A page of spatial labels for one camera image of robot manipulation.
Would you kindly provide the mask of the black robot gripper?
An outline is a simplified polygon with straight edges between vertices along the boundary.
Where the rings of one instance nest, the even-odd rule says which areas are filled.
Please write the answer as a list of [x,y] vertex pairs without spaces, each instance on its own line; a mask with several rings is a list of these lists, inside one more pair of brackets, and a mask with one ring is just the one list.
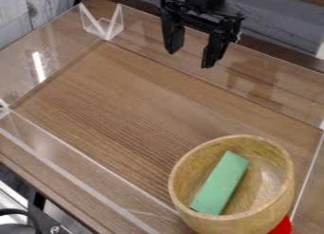
[[170,54],[184,46],[186,27],[211,34],[202,67],[211,68],[223,58],[228,43],[239,40],[243,12],[227,0],[160,0],[162,35]]

